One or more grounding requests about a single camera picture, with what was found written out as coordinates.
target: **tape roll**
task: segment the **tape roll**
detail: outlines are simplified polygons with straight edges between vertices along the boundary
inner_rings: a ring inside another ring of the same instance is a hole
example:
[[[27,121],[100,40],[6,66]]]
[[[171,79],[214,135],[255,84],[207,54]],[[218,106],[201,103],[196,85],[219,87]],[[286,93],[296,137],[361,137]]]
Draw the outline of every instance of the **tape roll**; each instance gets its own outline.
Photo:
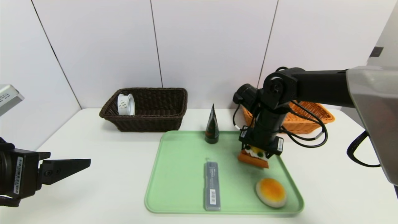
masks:
[[[135,103],[133,95],[119,94],[117,97],[117,111],[119,115],[135,115]]]

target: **white label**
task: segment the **white label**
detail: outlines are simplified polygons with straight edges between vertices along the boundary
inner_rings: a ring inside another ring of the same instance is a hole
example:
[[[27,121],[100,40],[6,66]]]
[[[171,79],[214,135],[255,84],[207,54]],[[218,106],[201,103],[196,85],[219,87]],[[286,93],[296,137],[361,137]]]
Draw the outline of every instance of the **white label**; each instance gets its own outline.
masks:
[[[282,152],[283,148],[283,138],[279,138],[278,140],[278,151]]]
[[[216,204],[216,190],[210,189],[210,204]]]
[[[247,131],[243,131],[243,132],[240,134],[240,136],[241,136],[242,138],[245,137],[246,132],[247,132]]]
[[[21,174],[22,174],[23,158],[18,157],[17,168],[15,169],[14,193],[20,194]]]

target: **plastic tray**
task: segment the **plastic tray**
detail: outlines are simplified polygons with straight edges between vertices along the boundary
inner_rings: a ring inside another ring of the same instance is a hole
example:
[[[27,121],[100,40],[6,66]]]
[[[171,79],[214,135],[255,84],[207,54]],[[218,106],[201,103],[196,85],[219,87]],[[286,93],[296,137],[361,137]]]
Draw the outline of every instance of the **plastic tray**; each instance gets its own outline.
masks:
[[[154,213],[180,214],[296,214],[304,201],[282,159],[270,158],[269,169],[238,161],[239,132],[220,132],[219,142],[208,144],[204,132],[170,131],[160,141],[145,195],[146,208]],[[206,159],[218,162],[221,211],[204,208]],[[257,197],[255,184],[274,178],[287,192],[287,203],[272,208]]]

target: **gray device housing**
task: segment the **gray device housing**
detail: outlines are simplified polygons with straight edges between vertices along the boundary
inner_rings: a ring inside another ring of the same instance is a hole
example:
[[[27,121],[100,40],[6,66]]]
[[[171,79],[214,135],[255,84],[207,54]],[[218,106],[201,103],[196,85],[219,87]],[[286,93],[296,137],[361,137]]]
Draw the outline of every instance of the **gray device housing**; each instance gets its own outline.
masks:
[[[398,186],[398,67],[359,66],[346,75],[384,174]]]

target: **brown wicker basket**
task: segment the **brown wicker basket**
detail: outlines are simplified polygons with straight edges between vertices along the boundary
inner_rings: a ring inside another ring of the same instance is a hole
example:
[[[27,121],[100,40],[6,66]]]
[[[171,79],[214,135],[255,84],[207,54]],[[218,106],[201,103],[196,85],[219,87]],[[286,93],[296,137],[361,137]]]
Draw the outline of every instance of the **brown wicker basket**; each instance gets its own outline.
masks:
[[[132,94],[135,115],[119,115],[117,97]],[[187,110],[188,93],[183,88],[124,88],[105,103],[99,116],[121,132],[167,132],[178,130]]]
[[[324,124],[331,123],[334,121],[334,116],[321,104],[311,103],[311,102],[301,102],[303,107],[307,108],[309,111],[318,116]],[[290,103],[290,107],[298,114],[304,115],[306,117],[312,118],[307,112],[305,112],[300,107],[296,106],[294,103]],[[250,125],[252,122],[252,114],[243,107],[243,115],[245,117],[246,123]],[[308,134],[313,132],[315,129],[319,128],[320,125],[312,121],[297,117],[291,113],[288,113],[283,126],[290,132],[295,134]]]

